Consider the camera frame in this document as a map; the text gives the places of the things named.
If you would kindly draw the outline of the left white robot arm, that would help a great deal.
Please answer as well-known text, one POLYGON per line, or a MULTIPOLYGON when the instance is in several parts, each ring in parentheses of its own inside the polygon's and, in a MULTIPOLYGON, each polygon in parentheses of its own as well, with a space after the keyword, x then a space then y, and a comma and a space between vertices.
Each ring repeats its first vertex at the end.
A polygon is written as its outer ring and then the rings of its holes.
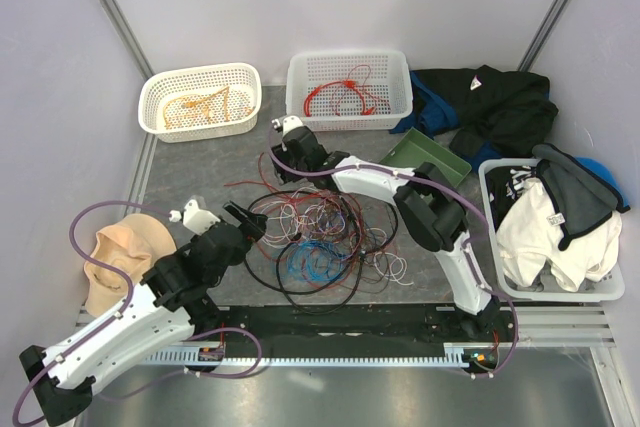
POLYGON ((35 396, 47 425, 73 420, 118 376, 176 342, 208 340, 221 333, 257 339, 244 328, 227 325, 208 291, 228 267, 245 261, 265 234, 267 217, 233 201, 224 209, 236 224, 195 198, 179 210, 163 212, 192 232, 188 244, 161 257, 139 283, 121 272, 125 297, 80 331, 48 348, 32 345, 21 353, 29 383, 14 407, 14 425, 22 423, 20 410, 28 395, 35 396))

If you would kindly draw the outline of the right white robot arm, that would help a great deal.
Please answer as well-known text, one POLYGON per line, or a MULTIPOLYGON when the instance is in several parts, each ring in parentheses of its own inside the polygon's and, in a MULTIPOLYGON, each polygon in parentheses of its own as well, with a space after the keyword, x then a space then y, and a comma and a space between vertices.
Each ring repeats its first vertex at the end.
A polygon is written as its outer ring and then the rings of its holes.
POLYGON ((477 341, 493 330, 500 301, 481 272, 467 222, 469 210, 479 211, 435 165, 392 168, 347 152, 329 153, 296 116, 273 120, 272 129, 281 139, 269 155, 283 182, 305 179, 318 189, 395 207, 413 241, 438 260, 453 293, 460 333, 477 341))

